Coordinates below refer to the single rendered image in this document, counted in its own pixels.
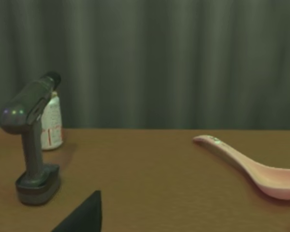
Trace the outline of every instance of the table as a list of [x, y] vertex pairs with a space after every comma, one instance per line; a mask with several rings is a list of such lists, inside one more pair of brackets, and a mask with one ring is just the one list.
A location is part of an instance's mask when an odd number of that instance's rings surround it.
[[290, 168], [290, 131], [64, 131], [44, 152], [62, 187], [45, 206], [18, 202], [25, 169], [20, 136], [0, 130], [0, 232], [47, 232], [102, 191], [103, 232], [290, 232], [290, 201], [271, 199], [223, 160], [191, 142], [210, 134], [261, 163]]

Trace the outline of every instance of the spoon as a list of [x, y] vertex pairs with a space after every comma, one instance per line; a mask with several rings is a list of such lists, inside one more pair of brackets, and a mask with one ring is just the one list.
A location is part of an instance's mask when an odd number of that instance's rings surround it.
[[222, 151], [239, 164], [265, 194], [281, 200], [290, 200], [290, 169], [274, 168], [258, 163], [210, 135], [196, 136], [193, 141]]

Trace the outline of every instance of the can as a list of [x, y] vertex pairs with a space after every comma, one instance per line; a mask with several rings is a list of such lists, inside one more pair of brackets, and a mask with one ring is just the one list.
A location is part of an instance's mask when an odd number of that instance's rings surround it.
[[63, 143], [62, 119], [60, 99], [56, 91], [52, 93], [52, 98], [44, 109], [41, 124], [42, 150], [52, 150], [60, 147]]

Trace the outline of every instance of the dark triangular object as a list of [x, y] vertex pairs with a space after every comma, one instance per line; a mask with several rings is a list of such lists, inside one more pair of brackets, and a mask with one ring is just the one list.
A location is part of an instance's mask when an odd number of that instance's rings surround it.
[[101, 191], [95, 191], [52, 232], [101, 232]]

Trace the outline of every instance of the gray curtain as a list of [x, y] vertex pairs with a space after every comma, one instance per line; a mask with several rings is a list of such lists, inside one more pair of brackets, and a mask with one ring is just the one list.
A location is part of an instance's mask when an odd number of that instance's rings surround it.
[[290, 129], [290, 0], [0, 0], [0, 107], [50, 70], [67, 128]]

